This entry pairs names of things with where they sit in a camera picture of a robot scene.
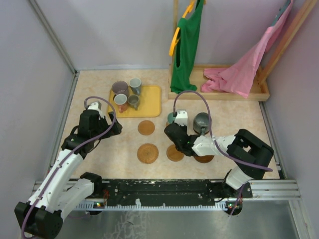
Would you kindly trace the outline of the light wooden coaster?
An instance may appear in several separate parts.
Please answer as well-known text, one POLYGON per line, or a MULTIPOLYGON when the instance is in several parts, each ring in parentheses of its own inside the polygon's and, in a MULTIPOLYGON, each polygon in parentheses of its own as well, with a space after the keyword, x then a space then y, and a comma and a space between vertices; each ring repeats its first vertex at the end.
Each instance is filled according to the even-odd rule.
POLYGON ((144 120, 138 125, 138 132, 141 135, 151 135, 155 130, 155 125, 150 120, 144 120))

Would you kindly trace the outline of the teal mug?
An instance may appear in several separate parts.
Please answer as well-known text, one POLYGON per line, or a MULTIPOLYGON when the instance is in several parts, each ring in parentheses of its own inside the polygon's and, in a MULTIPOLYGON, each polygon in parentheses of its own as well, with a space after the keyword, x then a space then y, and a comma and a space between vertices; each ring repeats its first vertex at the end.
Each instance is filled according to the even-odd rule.
POLYGON ((175 114, 174 114, 174 112, 171 112, 171 113, 169 113, 168 116, 167 116, 167 122, 168 122, 169 124, 171 124, 171 123, 173 123, 174 121, 175 121, 175 114))

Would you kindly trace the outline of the small orange wooden coaster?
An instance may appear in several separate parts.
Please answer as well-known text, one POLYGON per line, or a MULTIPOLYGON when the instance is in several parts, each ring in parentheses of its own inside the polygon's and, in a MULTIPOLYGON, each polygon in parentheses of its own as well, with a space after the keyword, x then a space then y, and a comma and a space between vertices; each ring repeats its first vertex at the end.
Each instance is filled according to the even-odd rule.
POLYGON ((179 162, 184 158, 184 154, 179 152, 175 145, 170 145, 166 150, 166 155, 170 161, 179 162))

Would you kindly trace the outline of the large woven rattan coaster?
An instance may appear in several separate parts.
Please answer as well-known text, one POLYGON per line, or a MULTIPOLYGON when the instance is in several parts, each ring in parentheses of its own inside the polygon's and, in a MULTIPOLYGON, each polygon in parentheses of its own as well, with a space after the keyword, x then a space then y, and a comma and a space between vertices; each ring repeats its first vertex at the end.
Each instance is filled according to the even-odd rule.
POLYGON ((141 163, 152 164, 159 156, 158 148, 151 143, 145 143, 138 148, 137 158, 141 163))

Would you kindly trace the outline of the large brown wooden coaster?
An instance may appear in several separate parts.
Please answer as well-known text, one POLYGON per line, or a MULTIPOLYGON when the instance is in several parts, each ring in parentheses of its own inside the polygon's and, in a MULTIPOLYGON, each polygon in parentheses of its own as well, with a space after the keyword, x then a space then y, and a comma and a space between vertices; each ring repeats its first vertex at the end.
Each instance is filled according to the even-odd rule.
POLYGON ((195 156, 194 159, 199 163, 209 163, 214 158, 213 155, 207 155, 207 156, 195 156))

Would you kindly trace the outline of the pink mug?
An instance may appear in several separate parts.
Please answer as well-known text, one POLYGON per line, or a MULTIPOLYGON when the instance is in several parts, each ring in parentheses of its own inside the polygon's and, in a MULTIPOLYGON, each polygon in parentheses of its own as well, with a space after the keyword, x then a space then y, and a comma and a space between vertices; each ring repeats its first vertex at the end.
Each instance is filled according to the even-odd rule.
POLYGON ((125 94, 117 94, 114 96, 114 102, 118 107, 119 113, 123 113, 128 109, 128 98, 125 94))

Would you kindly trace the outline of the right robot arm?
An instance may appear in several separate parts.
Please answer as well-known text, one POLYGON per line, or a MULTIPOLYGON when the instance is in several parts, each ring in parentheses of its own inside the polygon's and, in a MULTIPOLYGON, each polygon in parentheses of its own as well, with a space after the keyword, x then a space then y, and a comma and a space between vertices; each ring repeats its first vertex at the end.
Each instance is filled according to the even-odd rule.
POLYGON ((223 193, 228 197, 236 196, 250 180, 260 180, 265 172, 272 171, 268 166, 274 150, 246 129, 231 136, 188 135, 185 110, 170 113, 167 121, 169 125, 164 132, 177 151, 189 157, 225 156, 236 163, 222 185, 223 193))

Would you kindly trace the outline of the dark speckled grey mug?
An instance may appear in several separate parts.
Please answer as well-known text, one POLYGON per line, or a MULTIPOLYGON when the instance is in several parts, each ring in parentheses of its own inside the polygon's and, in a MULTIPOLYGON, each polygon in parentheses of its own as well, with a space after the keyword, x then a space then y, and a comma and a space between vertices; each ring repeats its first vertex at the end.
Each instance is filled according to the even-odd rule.
POLYGON ((201 112, 198 113, 193 120, 193 130, 200 134, 206 135, 211 130, 211 118, 208 113, 201 112))

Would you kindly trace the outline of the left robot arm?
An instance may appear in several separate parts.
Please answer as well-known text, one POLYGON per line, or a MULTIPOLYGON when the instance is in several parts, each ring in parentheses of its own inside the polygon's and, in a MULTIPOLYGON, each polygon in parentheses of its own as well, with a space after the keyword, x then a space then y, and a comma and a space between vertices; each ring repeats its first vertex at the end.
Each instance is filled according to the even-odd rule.
POLYGON ((67 191, 64 187, 73 172, 103 139, 119 135, 122 125, 116 119, 116 111, 108 113, 111 123, 101 111, 102 98, 85 104, 79 124, 65 138, 54 165, 42 184, 27 202, 18 202, 14 209, 21 237, 54 239, 63 222, 75 207, 87 197, 97 198, 104 191, 102 177, 86 172, 67 191))

